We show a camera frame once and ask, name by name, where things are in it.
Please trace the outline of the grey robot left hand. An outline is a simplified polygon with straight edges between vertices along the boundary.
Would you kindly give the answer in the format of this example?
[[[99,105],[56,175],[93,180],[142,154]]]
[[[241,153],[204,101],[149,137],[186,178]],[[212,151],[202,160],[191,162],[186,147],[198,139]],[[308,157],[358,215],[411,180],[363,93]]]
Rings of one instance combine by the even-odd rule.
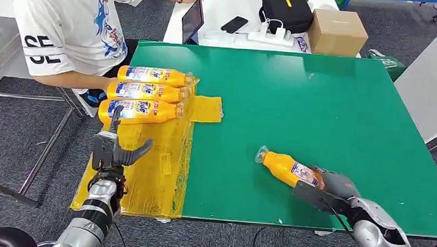
[[[125,150],[119,145],[119,137],[117,136],[117,129],[121,122],[120,115],[124,107],[118,105],[114,109],[112,120],[108,131],[114,135],[113,146],[113,163],[122,166],[131,166],[137,162],[143,155],[145,155],[152,148],[153,139],[146,139],[146,141],[134,150]]]

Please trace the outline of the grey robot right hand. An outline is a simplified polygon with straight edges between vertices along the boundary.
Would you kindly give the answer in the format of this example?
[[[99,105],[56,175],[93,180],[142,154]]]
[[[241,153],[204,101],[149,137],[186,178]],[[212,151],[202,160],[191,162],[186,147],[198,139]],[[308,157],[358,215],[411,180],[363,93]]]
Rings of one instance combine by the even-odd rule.
[[[344,200],[361,196],[355,184],[347,176],[317,166],[311,168],[321,176],[324,191]]]

